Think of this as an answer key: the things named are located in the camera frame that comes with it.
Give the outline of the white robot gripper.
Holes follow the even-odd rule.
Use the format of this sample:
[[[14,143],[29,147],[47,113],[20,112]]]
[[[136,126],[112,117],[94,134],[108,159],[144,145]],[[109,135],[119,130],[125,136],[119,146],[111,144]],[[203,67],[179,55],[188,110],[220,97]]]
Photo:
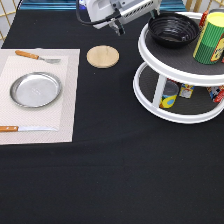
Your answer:
[[[127,24],[150,12],[155,19],[160,15],[161,0],[85,0],[88,15],[92,22],[104,20],[118,11],[121,17],[115,20],[112,28],[118,36],[125,33],[122,24]]]

